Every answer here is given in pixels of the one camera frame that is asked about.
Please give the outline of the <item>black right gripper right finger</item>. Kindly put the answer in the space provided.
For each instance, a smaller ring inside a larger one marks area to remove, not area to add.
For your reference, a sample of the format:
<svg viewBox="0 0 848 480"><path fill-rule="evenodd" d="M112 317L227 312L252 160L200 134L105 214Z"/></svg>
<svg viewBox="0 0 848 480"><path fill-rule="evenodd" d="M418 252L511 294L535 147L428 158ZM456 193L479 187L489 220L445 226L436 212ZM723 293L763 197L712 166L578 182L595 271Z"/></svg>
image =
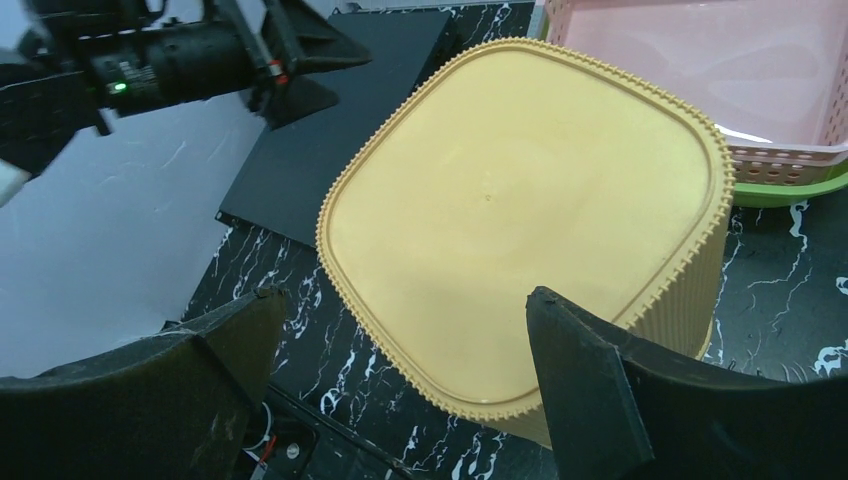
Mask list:
<svg viewBox="0 0 848 480"><path fill-rule="evenodd" d="M847 380L787 383L635 336L558 293L526 320L562 479L843 479Z"/></svg>

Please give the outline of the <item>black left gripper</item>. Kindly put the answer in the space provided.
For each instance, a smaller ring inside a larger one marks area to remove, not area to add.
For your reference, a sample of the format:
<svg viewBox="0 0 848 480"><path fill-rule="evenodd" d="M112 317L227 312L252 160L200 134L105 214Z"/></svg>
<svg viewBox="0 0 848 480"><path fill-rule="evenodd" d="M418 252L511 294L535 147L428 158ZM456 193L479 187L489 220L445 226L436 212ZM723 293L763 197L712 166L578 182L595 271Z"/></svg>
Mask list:
<svg viewBox="0 0 848 480"><path fill-rule="evenodd" d="M369 63L359 42L306 1L269 0L261 37L234 1L204 1L184 23L145 1L24 1L29 27L1 51L1 165L41 175L75 134L111 129L119 117L248 89L247 107L270 130L335 106L338 95L308 77Z"/></svg>

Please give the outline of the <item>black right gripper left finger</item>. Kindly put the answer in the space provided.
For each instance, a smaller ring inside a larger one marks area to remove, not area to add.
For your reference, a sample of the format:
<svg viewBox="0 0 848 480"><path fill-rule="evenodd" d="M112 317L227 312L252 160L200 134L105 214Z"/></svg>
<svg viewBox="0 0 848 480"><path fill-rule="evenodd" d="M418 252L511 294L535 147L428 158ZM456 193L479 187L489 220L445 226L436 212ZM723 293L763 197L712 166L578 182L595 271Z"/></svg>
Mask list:
<svg viewBox="0 0 848 480"><path fill-rule="evenodd" d="M5 479L227 479L285 319L276 287L36 377L1 381Z"/></svg>

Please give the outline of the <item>orange slatted waste bin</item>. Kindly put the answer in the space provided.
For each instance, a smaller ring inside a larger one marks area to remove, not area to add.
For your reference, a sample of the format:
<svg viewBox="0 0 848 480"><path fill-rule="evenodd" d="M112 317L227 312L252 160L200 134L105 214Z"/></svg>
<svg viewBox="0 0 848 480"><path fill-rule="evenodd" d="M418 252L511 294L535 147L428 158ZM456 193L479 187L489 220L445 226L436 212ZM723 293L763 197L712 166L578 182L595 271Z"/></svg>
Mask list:
<svg viewBox="0 0 848 480"><path fill-rule="evenodd" d="M701 358L734 186L725 138L696 107L507 38L450 60L383 123L330 188L316 250L430 403L545 446L527 295L548 287Z"/></svg>

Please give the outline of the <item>green plastic tray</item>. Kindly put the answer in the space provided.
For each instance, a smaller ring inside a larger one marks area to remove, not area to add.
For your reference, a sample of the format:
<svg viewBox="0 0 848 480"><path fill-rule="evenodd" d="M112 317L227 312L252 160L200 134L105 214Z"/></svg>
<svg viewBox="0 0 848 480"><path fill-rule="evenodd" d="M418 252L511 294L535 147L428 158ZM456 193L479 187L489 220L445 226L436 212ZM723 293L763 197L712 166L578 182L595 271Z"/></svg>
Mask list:
<svg viewBox="0 0 848 480"><path fill-rule="evenodd" d="M736 207L778 208L803 200L837 192L847 187L847 161L831 167L822 182L810 185L768 185L738 183L734 197Z"/></svg>

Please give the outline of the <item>pink perforated basket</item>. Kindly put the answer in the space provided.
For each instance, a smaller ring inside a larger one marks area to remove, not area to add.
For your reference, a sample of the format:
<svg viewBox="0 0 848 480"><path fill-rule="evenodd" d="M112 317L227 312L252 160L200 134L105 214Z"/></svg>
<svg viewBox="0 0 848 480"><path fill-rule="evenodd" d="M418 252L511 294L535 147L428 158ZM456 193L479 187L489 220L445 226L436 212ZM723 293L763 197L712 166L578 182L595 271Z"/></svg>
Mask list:
<svg viewBox="0 0 848 480"><path fill-rule="evenodd" d="M546 37L701 109L737 178L812 185L847 165L847 4L548 1Z"/></svg>

